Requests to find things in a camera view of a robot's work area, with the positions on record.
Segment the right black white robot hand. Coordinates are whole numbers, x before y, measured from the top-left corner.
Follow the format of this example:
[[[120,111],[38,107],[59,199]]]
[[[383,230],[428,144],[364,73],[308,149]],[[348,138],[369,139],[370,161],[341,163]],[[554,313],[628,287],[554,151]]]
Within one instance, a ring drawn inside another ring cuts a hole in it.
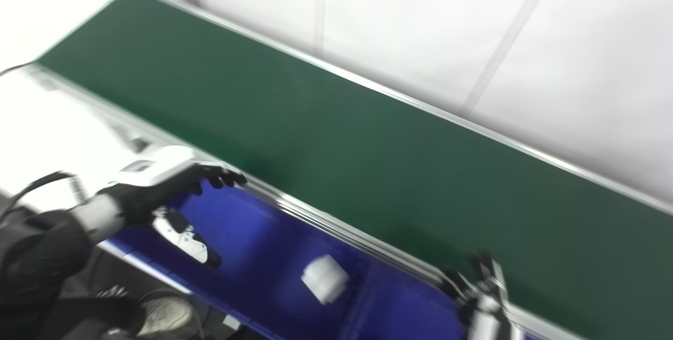
[[[465,339],[524,339],[525,331],[508,311],[508,292],[502,266],[488,252],[470,256],[476,282],[469,282],[456,269],[442,269],[440,290],[457,309]]]

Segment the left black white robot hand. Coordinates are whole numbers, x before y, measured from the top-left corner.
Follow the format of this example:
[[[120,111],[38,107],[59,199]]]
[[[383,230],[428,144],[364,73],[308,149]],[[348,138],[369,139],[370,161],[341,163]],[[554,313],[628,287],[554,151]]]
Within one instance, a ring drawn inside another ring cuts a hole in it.
[[[197,160],[187,146],[165,146],[133,161],[97,192],[113,199],[121,210],[123,228],[151,225],[165,240],[211,268],[221,256],[197,234],[192,223],[170,204],[187,193],[203,194],[202,182],[214,189],[247,184],[242,172],[222,163]]]

